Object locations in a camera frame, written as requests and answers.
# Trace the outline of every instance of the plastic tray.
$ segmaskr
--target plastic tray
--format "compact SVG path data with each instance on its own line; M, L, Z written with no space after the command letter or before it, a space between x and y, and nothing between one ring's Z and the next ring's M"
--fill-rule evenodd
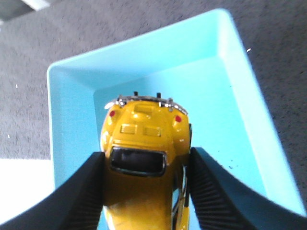
M229 13L217 9L53 63L47 72L55 185L99 151L104 105L119 94L172 97L201 146L239 180L305 215ZM194 217L191 229L197 229Z

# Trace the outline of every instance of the ribbed rubber pad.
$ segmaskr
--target ribbed rubber pad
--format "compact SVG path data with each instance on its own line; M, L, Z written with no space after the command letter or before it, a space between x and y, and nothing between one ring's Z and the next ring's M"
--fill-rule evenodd
M202 230L253 230L227 199L196 151L190 156L190 193Z
M189 180L203 230L307 230L307 218L251 190L202 148L191 149Z
M95 230L103 206L105 155L93 153L45 200L0 225L0 230Z

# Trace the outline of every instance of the rear window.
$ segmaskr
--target rear window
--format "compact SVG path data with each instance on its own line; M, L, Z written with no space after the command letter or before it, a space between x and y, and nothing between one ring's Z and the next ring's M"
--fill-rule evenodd
M165 154L158 151L113 148L111 168L138 176L161 176L165 171Z

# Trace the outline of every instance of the red taillight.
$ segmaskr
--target red taillight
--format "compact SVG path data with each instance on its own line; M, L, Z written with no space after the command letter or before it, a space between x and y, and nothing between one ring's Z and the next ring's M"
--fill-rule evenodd
M110 117L113 117L114 115L115 115L115 111L113 110L110 112Z
M175 121L181 122L181 117L177 115L177 116L175 117Z

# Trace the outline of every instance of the white surface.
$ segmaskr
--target white surface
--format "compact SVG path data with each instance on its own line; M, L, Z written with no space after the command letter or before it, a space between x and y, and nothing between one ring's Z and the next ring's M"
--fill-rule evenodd
M50 3L44 0L22 0L22 1L35 11L39 11L43 8L50 6Z
M54 190L52 162L0 159L0 224Z

